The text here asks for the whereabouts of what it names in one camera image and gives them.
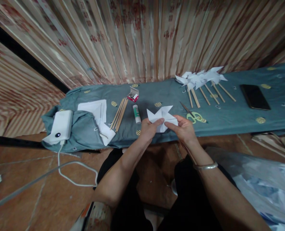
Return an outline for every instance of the black pants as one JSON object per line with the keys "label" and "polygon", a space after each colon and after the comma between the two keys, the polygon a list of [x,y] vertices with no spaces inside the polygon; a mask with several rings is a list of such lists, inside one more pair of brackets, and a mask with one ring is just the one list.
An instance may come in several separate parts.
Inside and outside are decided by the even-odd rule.
{"label": "black pants", "polygon": [[[109,154],[98,173],[98,183],[121,156],[122,149],[114,149]],[[235,185],[231,176],[221,166],[219,168]],[[186,156],[175,166],[174,177],[178,198],[158,230],[222,230],[206,197],[199,174],[193,168],[193,162],[189,156]],[[153,230],[151,222],[145,217],[143,205],[136,189],[138,181],[139,176],[135,170],[112,217],[112,231]]]}

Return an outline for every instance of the black phone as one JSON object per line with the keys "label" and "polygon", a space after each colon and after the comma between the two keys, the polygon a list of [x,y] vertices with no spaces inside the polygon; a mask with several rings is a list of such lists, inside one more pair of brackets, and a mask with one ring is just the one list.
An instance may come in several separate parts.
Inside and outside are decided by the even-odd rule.
{"label": "black phone", "polygon": [[250,108],[266,111],[271,109],[259,86],[242,84],[240,87]]}

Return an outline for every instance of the hand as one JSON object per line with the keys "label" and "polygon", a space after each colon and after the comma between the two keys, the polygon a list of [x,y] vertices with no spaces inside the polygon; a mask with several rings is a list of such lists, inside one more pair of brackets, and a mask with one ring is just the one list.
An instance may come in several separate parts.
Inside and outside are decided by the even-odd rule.
{"label": "hand", "polygon": [[156,120],[151,123],[148,118],[144,119],[141,123],[141,134],[139,139],[146,143],[151,143],[152,138],[156,133],[156,128],[164,122],[164,118]]}
{"label": "hand", "polygon": [[176,126],[172,123],[165,122],[166,127],[173,130],[177,134],[179,140],[185,145],[188,145],[191,142],[197,142],[198,139],[195,134],[193,122],[182,116],[174,115],[174,117],[178,120],[179,125]]}

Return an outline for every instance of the white cable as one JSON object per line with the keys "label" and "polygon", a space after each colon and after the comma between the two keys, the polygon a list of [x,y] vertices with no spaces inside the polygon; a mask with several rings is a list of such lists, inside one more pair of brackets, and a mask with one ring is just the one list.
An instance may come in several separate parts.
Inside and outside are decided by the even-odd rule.
{"label": "white cable", "polygon": [[[61,147],[60,147],[59,152],[58,152],[58,167],[60,166],[60,152],[61,152],[61,149],[62,149],[63,146],[64,146],[64,143],[65,143],[65,141],[61,141],[61,142],[60,142]],[[89,169],[89,170],[95,172],[95,174],[96,174],[96,175],[95,175],[95,184],[77,184],[77,183],[75,183],[74,181],[72,181],[70,178],[68,178],[66,175],[63,175],[63,174],[61,173],[61,168],[58,169],[59,174],[60,174],[61,176],[63,176],[65,179],[67,179],[68,181],[70,181],[72,184],[76,185],[76,186],[82,186],[82,187],[97,187],[97,176],[98,176],[98,172],[97,172],[94,168],[91,168],[91,167],[89,167],[88,165],[85,165],[85,164],[82,163],[82,162],[79,162],[79,161],[78,161],[78,162],[76,162],[76,164],[79,164],[79,165],[81,165],[81,166],[83,166],[83,167],[85,167],[85,168],[87,168],[87,169]]]}
{"label": "white cable", "polygon": [[[60,152],[61,152],[61,149],[64,145],[65,141],[61,141],[60,144],[61,144],[61,148],[58,152],[58,167],[50,170],[49,172],[45,173],[44,175],[40,176],[39,178],[29,182],[28,184],[24,185],[23,187],[19,188],[18,190],[14,191],[13,193],[11,193],[10,195],[6,196],[5,198],[3,198],[2,200],[0,200],[0,206],[5,204],[7,201],[11,200],[12,198],[16,197],[18,194],[20,194],[21,192],[23,192],[24,190],[28,189],[29,187],[31,187],[33,184],[35,184],[36,182],[42,180],[44,177],[50,175],[51,173],[53,173],[54,171],[56,171],[57,169],[59,170],[59,173],[61,176],[65,177],[66,179],[68,179],[69,181],[71,181],[74,185],[78,185],[78,186],[84,186],[84,187],[96,187],[97,186],[97,175],[98,175],[98,172],[89,167],[88,165],[85,165],[84,163],[80,162],[80,161],[70,161],[70,162],[67,162],[65,164],[62,164],[60,165]],[[88,169],[90,169],[91,171],[95,172],[96,176],[95,176],[95,185],[85,185],[85,184],[76,184],[75,182],[73,182],[71,179],[69,179],[67,176],[63,175],[60,171],[60,169],[66,165],[69,165],[69,164],[79,164],[79,165],[82,165],[83,167],[86,167]]]}

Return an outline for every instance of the small red box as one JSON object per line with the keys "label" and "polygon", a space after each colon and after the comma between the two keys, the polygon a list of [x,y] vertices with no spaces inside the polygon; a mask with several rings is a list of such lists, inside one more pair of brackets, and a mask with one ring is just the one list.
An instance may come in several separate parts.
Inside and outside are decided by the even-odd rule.
{"label": "small red box", "polygon": [[139,90],[137,90],[136,88],[130,87],[130,93],[127,95],[127,98],[130,101],[136,102],[139,99]]}

